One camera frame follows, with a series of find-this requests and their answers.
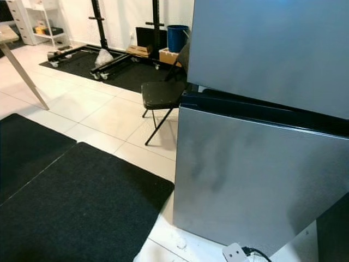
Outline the grey steel fridge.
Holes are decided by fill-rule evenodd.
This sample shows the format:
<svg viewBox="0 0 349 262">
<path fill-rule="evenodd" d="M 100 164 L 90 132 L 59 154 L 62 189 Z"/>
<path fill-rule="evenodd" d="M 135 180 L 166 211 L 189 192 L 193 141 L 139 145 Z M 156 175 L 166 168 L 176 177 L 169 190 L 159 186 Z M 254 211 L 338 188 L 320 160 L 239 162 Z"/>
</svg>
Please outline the grey steel fridge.
<svg viewBox="0 0 349 262">
<path fill-rule="evenodd" d="M 349 119 L 349 0 L 195 0 L 192 25 L 185 93 Z"/>
</svg>

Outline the black floor mat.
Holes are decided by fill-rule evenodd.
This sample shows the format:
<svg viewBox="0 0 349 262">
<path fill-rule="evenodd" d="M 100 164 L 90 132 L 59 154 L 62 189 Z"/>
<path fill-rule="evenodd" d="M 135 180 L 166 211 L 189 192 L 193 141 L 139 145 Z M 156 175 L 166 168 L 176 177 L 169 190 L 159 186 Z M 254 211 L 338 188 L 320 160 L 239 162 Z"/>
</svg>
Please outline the black floor mat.
<svg viewBox="0 0 349 262">
<path fill-rule="evenodd" d="M 0 262 L 133 262 L 174 187 L 77 143 L 2 203 Z"/>
<path fill-rule="evenodd" d="M 40 65 L 137 93 L 141 92 L 141 85 L 145 82 L 164 80 L 171 68 L 167 63 L 127 57 L 102 73 L 91 73 L 97 55 L 98 48 L 87 45 L 80 47 L 68 59 L 61 59 L 59 62 L 46 61 Z"/>
<path fill-rule="evenodd" d="M 319 262 L 349 262 L 349 207 L 332 207 L 317 219 Z"/>
<path fill-rule="evenodd" d="M 17 113 L 0 121 L 0 131 L 1 204 L 77 144 Z"/>
</svg>

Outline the white shelf rack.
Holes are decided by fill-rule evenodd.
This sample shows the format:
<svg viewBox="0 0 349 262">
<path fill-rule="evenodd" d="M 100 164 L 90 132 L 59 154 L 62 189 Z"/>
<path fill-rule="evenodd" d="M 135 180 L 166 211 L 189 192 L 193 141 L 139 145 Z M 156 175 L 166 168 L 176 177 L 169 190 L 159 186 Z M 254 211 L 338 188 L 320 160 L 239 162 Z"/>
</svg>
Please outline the white shelf rack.
<svg viewBox="0 0 349 262">
<path fill-rule="evenodd" d="M 28 30 L 35 45 L 45 44 L 56 49 L 71 45 L 60 0 L 21 0 L 21 2 L 27 13 Z M 55 37 L 33 33 L 33 27 L 39 25 L 63 28 L 64 32 Z"/>
</svg>

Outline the white drawer cabinet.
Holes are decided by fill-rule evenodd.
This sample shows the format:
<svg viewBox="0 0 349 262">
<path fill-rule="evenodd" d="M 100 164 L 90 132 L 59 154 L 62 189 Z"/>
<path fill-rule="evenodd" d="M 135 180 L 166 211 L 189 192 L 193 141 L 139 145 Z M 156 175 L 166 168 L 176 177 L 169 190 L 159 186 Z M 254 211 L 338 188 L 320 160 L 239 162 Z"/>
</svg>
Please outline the white drawer cabinet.
<svg viewBox="0 0 349 262">
<path fill-rule="evenodd" d="M 27 45 L 34 45 L 27 24 L 27 13 L 21 0 L 1 0 L 2 23 L 17 28 L 20 39 Z"/>
</svg>

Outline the white plastic bag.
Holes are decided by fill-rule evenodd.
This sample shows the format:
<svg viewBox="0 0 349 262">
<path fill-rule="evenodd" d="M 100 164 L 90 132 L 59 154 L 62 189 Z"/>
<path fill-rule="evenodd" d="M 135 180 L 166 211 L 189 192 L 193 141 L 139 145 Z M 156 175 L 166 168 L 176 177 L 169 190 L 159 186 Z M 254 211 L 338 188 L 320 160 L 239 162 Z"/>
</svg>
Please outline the white plastic bag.
<svg viewBox="0 0 349 262">
<path fill-rule="evenodd" d="M 94 68 L 100 68 L 114 59 L 112 53 L 108 49 L 100 49 L 95 58 Z"/>
</svg>

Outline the black folding chair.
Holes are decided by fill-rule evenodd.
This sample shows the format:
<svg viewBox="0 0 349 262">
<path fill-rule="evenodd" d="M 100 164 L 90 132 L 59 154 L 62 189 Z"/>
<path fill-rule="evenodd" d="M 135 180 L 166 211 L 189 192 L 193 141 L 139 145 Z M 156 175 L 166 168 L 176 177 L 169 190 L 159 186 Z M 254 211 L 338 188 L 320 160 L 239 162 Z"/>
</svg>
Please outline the black folding chair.
<svg viewBox="0 0 349 262">
<path fill-rule="evenodd" d="M 141 85 L 145 114 L 150 112 L 151 115 L 154 115 L 156 110 L 167 110 L 167 113 L 165 113 L 165 116 L 162 117 L 160 122 L 155 124 L 154 132 L 145 142 L 146 146 L 149 145 L 152 138 L 155 137 L 160 127 L 165 124 L 172 110 L 179 107 L 182 95 L 190 86 L 187 81 L 189 75 L 189 57 L 190 41 L 185 43 L 177 59 L 174 61 L 174 64 L 170 70 L 168 70 L 164 80 L 145 82 Z"/>
</svg>

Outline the black flat panel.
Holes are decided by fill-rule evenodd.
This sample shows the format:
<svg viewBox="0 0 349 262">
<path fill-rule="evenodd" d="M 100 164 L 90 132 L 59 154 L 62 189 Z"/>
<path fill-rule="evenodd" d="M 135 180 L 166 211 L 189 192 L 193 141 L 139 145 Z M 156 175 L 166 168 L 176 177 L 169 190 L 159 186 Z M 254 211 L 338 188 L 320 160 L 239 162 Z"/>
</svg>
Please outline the black flat panel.
<svg viewBox="0 0 349 262">
<path fill-rule="evenodd" d="M 147 27 L 135 27 L 137 45 L 142 47 L 152 47 L 156 45 L 157 48 L 167 48 L 167 30 L 154 30 Z"/>
</svg>

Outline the plain cardboard box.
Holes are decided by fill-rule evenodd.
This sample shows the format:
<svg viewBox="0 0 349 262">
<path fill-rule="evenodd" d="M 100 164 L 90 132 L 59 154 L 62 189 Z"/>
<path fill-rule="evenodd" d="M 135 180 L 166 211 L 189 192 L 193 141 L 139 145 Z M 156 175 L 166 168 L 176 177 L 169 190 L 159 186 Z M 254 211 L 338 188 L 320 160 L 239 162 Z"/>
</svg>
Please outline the plain cardboard box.
<svg viewBox="0 0 349 262">
<path fill-rule="evenodd" d="M 183 63 L 178 60 L 179 55 L 179 52 L 171 52 L 169 48 L 166 47 L 159 50 L 159 61 L 176 67 L 182 67 Z"/>
</svg>

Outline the blue plastic barrel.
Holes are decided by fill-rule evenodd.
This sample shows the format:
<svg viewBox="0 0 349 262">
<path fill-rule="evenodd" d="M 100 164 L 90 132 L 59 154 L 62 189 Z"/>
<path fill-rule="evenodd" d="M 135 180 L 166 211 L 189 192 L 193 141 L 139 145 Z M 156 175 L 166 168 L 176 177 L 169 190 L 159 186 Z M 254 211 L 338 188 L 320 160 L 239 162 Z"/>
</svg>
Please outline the blue plastic barrel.
<svg viewBox="0 0 349 262">
<path fill-rule="evenodd" d="M 167 48 L 170 52 L 180 53 L 189 42 L 190 27 L 187 25 L 167 26 Z"/>
</svg>

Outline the black wheeled frame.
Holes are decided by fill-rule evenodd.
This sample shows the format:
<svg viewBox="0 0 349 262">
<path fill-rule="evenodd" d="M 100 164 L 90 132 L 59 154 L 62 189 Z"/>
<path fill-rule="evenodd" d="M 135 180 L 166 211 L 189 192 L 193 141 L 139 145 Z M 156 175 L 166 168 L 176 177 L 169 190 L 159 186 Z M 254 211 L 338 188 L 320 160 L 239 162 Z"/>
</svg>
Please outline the black wheeled frame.
<svg viewBox="0 0 349 262">
<path fill-rule="evenodd" d="M 90 75 L 97 81 L 103 81 L 107 80 L 109 78 L 110 72 L 114 67 L 117 67 L 118 65 L 124 63 L 126 60 L 132 60 L 132 62 L 146 62 L 151 63 L 155 70 L 160 69 L 160 61 L 159 61 L 159 49 L 154 44 L 152 47 L 148 47 L 150 49 L 149 51 L 149 57 L 137 57 L 130 55 L 127 53 L 127 51 L 117 51 L 115 49 L 110 49 L 108 47 L 107 37 L 105 35 L 105 28 L 103 26 L 103 21 L 105 18 L 101 15 L 100 5 L 98 3 L 98 0 L 91 0 L 92 8 L 94 15 L 90 16 L 90 20 L 94 20 L 97 23 L 98 33 L 100 35 L 100 45 L 90 45 L 87 44 L 82 47 L 76 47 L 69 50 L 63 50 L 63 51 L 55 51 L 50 52 L 47 56 L 47 61 L 50 63 L 50 65 L 54 68 L 58 68 L 60 63 L 65 62 L 67 60 L 70 60 L 72 56 L 80 51 L 87 51 L 90 53 L 94 53 L 98 55 L 98 52 L 100 49 L 108 49 L 114 59 L 104 65 L 100 68 L 91 68 L 89 70 Z M 152 10 L 153 10 L 153 21 L 147 22 L 148 25 L 153 25 L 154 30 L 159 30 L 160 27 L 164 27 L 164 24 L 160 22 L 160 7 L 159 7 L 159 0 L 152 0 Z"/>
</svg>

